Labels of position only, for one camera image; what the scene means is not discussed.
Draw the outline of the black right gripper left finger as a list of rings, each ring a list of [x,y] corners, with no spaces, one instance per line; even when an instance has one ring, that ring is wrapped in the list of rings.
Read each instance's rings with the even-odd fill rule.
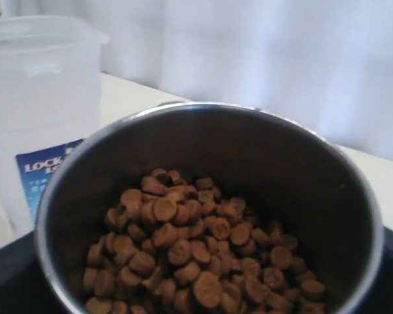
[[[29,233],[0,249],[0,313],[45,313],[49,289]]]

